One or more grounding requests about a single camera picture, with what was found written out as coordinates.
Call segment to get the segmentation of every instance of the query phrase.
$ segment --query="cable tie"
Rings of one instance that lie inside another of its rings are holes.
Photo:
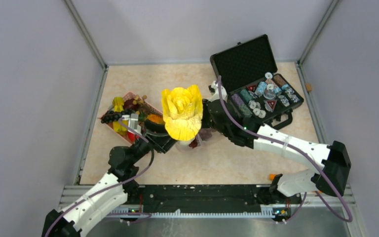
[[[287,146],[288,146],[288,143],[290,142],[292,136],[291,135],[288,135],[285,137],[284,139],[284,145],[282,146],[282,151],[281,151],[281,156],[285,157],[285,152],[287,150]]]

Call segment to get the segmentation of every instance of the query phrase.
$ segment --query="white wall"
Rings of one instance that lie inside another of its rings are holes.
[[[207,62],[268,34],[276,60],[300,58],[331,0],[74,0],[108,64]]]
[[[369,236],[379,236],[379,1],[342,1],[304,70],[329,140],[347,145]]]
[[[0,0],[0,237],[41,235],[101,75],[61,0]]]

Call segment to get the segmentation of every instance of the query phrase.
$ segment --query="orange object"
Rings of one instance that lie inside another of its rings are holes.
[[[276,174],[270,174],[269,175],[269,180],[271,180],[271,181],[274,180],[275,176],[276,176]]]
[[[163,121],[163,118],[159,115],[150,114],[147,119],[158,124],[165,124],[165,121]]]

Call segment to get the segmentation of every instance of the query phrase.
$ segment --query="small brown object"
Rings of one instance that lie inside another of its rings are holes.
[[[137,102],[136,103],[134,103],[134,102],[135,102],[134,99],[129,99],[129,100],[124,101],[123,108],[125,110],[127,110],[127,109],[138,110],[139,105],[137,105]]]
[[[310,92],[311,92],[311,84],[308,83],[308,82],[306,82],[304,85],[306,86],[306,91],[307,91],[308,93],[310,93]]]
[[[274,81],[277,83],[277,85],[278,85],[279,87],[282,87],[283,85],[287,84],[287,83],[284,81],[284,79],[281,78],[280,75],[275,75],[275,76],[274,76]]]

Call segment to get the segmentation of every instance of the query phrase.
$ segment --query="black case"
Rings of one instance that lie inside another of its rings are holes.
[[[270,72],[274,74],[278,70],[267,35],[262,35],[245,43],[238,43],[235,47],[213,54],[210,57],[210,62],[216,76],[222,76],[222,84],[227,91],[227,100],[233,104],[240,115],[242,112],[235,105],[231,96],[250,85],[258,85],[259,82],[265,81],[265,73]],[[291,124],[293,121],[291,114],[293,109],[304,102],[304,99],[287,80],[285,82],[294,90],[294,94],[297,95],[299,101],[294,103],[290,100],[290,105],[285,107],[277,97],[277,105],[273,112],[267,111],[264,118],[253,115],[259,123],[266,123],[277,130]],[[255,101],[260,102],[262,109],[265,107],[264,99],[264,96],[255,99]],[[281,121],[283,114],[287,114],[288,119],[272,125],[274,119]]]

